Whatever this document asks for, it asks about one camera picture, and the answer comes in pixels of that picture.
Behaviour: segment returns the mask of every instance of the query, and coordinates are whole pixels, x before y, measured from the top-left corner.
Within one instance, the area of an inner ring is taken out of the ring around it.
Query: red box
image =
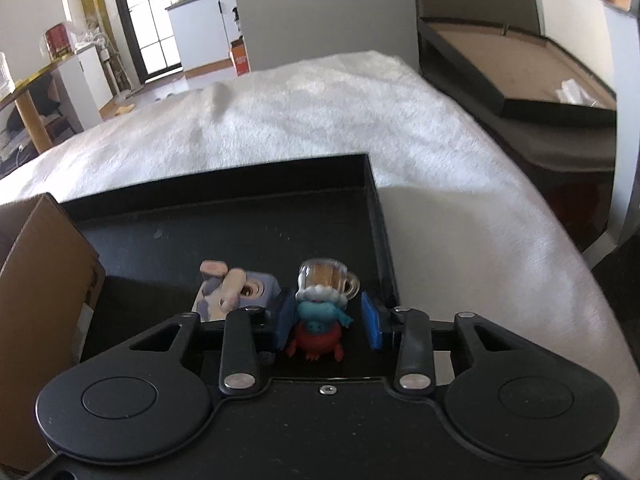
[[[249,67],[249,58],[247,57],[242,38],[231,42],[231,60],[234,62],[236,73],[239,76],[251,72],[251,67]]]

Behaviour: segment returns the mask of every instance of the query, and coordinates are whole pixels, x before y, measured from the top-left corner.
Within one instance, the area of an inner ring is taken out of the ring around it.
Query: small figurine
[[[225,319],[226,314],[241,306],[266,308],[280,293],[278,281],[263,272],[231,269],[225,262],[206,260],[200,265],[206,280],[193,304],[193,311],[203,321]]]
[[[337,260],[318,258],[300,266],[296,300],[294,338],[287,348],[290,357],[299,348],[308,360],[333,352],[336,361],[344,357],[340,344],[342,327],[353,318],[345,313],[347,302],[360,289],[360,281]]]

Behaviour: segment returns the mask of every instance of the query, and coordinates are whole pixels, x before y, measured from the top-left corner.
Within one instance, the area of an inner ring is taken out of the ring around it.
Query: glass door
[[[140,82],[180,67],[169,13],[170,0],[116,0]]]

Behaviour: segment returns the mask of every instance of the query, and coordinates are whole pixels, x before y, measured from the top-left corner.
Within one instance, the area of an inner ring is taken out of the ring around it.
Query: clear plastic mug
[[[14,80],[9,72],[4,52],[0,52],[0,99],[6,97],[15,90]]]
[[[303,262],[298,273],[298,301],[330,301],[345,307],[360,290],[360,280],[347,266],[330,258]]]

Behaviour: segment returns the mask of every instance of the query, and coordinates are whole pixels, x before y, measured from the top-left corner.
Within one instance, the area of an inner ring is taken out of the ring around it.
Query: circular pad
[[[574,403],[571,390],[544,377],[522,377],[500,388],[500,402],[524,418],[552,418],[562,415]]]
[[[204,383],[165,352],[105,352],[53,379],[36,418],[55,449],[80,460],[127,463],[171,452],[211,410]]]
[[[82,395],[90,413],[102,418],[129,418],[148,410],[156,401],[152,384],[134,377],[112,377],[92,384]]]
[[[538,350],[488,352],[447,388],[458,431],[488,452],[529,463],[604,450],[618,402],[598,376]]]

